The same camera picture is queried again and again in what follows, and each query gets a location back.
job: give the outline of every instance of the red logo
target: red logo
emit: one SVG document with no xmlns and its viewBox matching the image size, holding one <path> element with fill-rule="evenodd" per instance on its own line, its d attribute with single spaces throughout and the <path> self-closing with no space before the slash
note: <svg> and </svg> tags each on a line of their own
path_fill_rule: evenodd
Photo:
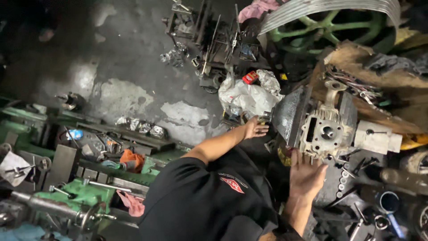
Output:
<svg viewBox="0 0 428 241">
<path fill-rule="evenodd" d="M 237 191 L 238 193 L 244 193 L 241 189 L 241 187 L 239 186 L 239 184 L 233 180 L 233 179 L 226 179 L 226 178 L 220 178 L 221 180 L 225 181 L 227 184 L 229 184 L 229 186 Z"/>
</svg>

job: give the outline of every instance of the hand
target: hand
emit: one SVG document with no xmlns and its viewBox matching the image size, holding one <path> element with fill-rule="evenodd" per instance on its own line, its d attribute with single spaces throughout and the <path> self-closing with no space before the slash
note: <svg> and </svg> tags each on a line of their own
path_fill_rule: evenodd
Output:
<svg viewBox="0 0 428 241">
<path fill-rule="evenodd" d="M 258 117 L 259 116 L 256 115 L 253 118 L 251 118 L 247 123 L 245 123 L 244 140 L 250 139 L 253 137 L 265 136 L 266 133 L 269 131 L 268 125 L 259 124 L 259 122 L 257 121 Z"/>
<path fill-rule="evenodd" d="M 319 160 L 310 163 L 310 157 L 294 149 L 291 154 L 290 197 L 305 198 L 309 203 L 324 185 L 327 165 Z"/>
</svg>

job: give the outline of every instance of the pink rag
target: pink rag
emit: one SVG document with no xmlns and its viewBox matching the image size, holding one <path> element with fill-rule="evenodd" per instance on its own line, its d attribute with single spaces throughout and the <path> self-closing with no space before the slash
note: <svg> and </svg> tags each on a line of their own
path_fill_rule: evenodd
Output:
<svg viewBox="0 0 428 241">
<path fill-rule="evenodd" d="M 144 213 L 144 198 L 135 197 L 125 192 L 124 196 L 120 193 L 119 190 L 116 190 L 116 192 L 119 195 L 120 199 L 122 199 L 122 202 L 125 207 L 129 208 L 129 215 L 131 215 L 132 217 L 141 217 L 141 215 Z"/>
<path fill-rule="evenodd" d="M 239 22 L 243 23 L 249 18 L 260 18 L 263 12 L 268 10 L 276 10 L 279 4 L 276 0 L 254 0 L 251 5 L 246 6 L 238 16 Z"/>
</svg>

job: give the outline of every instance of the person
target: person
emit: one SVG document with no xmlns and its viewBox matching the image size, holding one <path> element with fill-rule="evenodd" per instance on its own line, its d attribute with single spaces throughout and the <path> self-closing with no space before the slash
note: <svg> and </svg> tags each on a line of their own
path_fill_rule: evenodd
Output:
<svg viewBox="0 0 428 241">
<path fill-rule="evenodd" d="M 292 152 L 289 197 L 281 215 L 269 182 L 237 144 L 266 135 L 257 116 L 204 140 L 168 163 L 150 185 L 139 222 L 144 240 L 302 240 L 327 165 Z"/>
</svg>

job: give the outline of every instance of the orange cloth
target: orange cloth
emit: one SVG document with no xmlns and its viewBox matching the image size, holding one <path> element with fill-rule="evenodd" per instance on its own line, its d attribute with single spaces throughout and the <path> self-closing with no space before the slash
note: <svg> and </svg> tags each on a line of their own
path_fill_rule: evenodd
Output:
<svg viewBox="0 0 428 241">
<path fill-rule="evenodd" d="M 132 153 L 131 150 L 125 149 L 125 151 L 122 154 L 122 157 L 120 158 L 121 163 L 129 162 L 135 160 L 135 171 L 141 171 L 144 164 L 144 157 L 141 154 L 138 153 Z"/>
</svg>

